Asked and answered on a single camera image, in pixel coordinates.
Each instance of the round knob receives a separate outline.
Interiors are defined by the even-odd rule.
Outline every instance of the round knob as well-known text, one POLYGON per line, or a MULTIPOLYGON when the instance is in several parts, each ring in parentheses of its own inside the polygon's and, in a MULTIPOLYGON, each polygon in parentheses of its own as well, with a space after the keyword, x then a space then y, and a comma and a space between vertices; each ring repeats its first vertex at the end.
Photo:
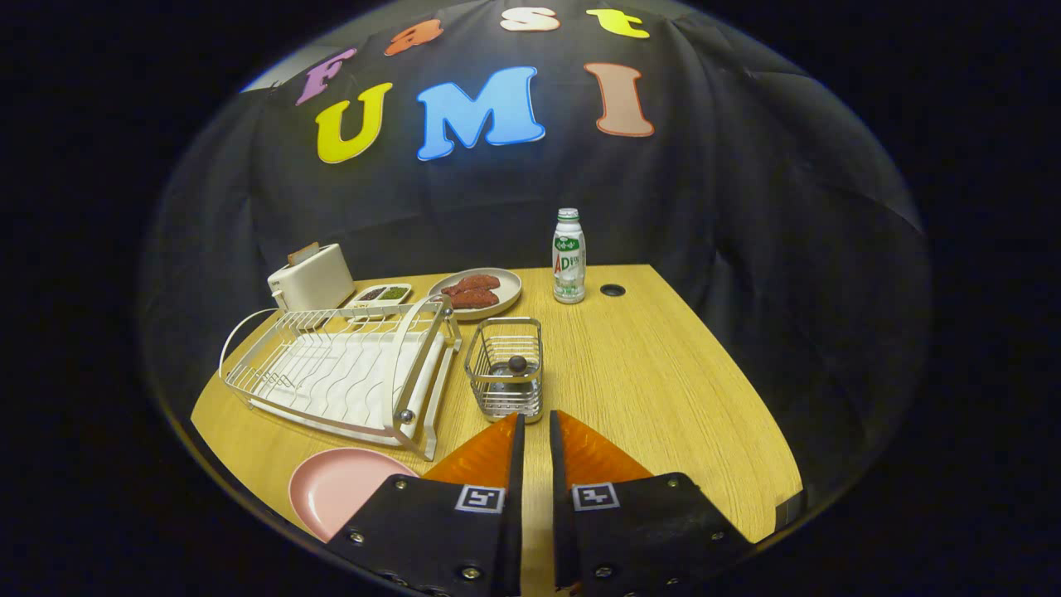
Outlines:
POLYGON ((527 370, 527 361, 517 355, 508 359, 508 371, 512 373, 523 373, 527 370))

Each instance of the dish drying rack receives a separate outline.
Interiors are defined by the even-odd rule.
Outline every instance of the dish drying rack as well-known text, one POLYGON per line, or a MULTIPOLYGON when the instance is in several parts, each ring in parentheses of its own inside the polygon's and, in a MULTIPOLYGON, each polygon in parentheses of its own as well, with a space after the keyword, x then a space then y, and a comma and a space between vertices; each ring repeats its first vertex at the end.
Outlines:
POLYGON ((248 408, 433 460, 438 405, 450 362, 460 350, 450 297, 437 298, 283 313, 226 372, 225 354, 237 332, 277 310, 258 312, 229 334, 218 375, 248 408), (413 441, 421 422, 423 450, 413 441))

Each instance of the pink plate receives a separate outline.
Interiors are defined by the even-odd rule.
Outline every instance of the pink plate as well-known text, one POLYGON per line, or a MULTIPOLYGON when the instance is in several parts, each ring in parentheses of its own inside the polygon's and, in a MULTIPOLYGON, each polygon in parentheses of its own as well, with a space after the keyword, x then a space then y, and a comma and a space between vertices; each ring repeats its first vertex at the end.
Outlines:
POLYGON ((390 475, 418 477, 401 462, 378 452, 328 450, 295 469, 288 496, 298 519, 327 542, 390 475))

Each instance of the blue letter m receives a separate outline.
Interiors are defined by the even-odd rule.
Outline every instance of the blue letter m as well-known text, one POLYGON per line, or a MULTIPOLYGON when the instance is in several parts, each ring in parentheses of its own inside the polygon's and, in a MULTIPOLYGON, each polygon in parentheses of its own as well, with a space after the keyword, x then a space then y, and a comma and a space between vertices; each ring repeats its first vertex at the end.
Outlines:
POLYGON ((446 124, 465 147, 475 146, 486 118, 493 113, 493 126, 486 134, 491 145, 507 145, 537 141, 545 136, 545 127, 534 121, 530 106, 530 77, 538 69, 530 66, 505 68, 487 80, 479 98, 472 100, 453 83, 435 85, 416 96, 423 103, 423 146, 416 156, 427 161, 443 157, 453 151, 453 141, 446 138, 446 124))

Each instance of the small wire basket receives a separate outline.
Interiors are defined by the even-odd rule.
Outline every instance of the small wire basket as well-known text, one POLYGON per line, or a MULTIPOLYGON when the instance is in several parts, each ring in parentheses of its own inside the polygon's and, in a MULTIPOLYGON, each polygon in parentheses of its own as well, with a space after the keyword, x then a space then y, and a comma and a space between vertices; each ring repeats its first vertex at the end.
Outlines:
POLYGON ((541 323, 530 318, 480 322, 465 353, 465 373, 480 410, 490 421, 517 412, 541 418, 541 323))

